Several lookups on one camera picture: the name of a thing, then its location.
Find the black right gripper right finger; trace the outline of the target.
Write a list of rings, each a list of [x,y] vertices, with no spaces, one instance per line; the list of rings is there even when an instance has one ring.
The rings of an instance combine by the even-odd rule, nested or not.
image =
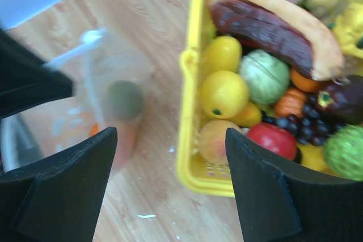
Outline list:
[[[303,167],[235,129],[225,145],[245,241],[362,240],[362,182]]]

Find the green mango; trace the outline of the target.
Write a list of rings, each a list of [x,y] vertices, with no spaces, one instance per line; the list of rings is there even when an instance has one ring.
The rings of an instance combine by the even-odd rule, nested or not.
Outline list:
[[[141,87],[128,80],[118,80],[110,84],[103,102],[105,115],[118,121],[135,119],[145,107]]]

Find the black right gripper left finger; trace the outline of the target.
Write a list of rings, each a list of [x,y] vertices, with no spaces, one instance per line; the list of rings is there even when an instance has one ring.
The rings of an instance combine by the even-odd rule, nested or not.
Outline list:
[[[1,241],[92,241],[117,130],[1,175]]]

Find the green custard apple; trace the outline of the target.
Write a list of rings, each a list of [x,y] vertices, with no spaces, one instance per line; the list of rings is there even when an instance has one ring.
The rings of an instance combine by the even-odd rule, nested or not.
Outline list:
[[[323,158],[337,175],[362,181],[362,126],[347,125],[329,137]]]

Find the clear polka dot zip bag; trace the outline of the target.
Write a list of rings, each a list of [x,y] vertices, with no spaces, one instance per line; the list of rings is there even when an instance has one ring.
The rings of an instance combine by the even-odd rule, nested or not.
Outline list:
[[[78,47],[45,65],[74,83],[72,97],[51,101],[5,118],[1,124],[1,157],[5,171],[34,163],[87,138],[94,123],[99,131],[114,126],[118,141],[112,172],[131,156],[142,113],[130,121],[108,118],[104,95],[118,80],[137,83],[144,102],[153,73],[149,59],[131,43],[105,28],[85,32]]]

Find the orange persimmon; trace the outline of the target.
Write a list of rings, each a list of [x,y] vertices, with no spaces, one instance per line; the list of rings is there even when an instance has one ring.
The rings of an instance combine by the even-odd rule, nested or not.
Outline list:
[[[97,134],[99,132],[99,123],[96,122],[93,124],[93,126],[91,127],[88,136],[92,137],[93,135]]]

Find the dark purple mangosteen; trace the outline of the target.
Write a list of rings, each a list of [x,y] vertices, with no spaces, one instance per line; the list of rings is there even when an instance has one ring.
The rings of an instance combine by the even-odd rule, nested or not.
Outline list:
[[[316,108],[326,116],[348,124],[362,123],[362,76],[349,75],[329,82],[316,95]]]

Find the red apple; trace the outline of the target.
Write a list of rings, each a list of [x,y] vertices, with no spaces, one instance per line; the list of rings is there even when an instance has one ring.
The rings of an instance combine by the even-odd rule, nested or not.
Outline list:
[[[246,136],[258,145],[285,159],[294,160],[296,158],[297,144],[295,137],[287,130],[276,125],[261,122],[251,127]]]

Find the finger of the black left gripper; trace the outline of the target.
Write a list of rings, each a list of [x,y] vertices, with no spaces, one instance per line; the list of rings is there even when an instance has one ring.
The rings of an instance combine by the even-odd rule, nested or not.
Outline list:
[[[1,118],[72,97],[73,81],[1,30]]]

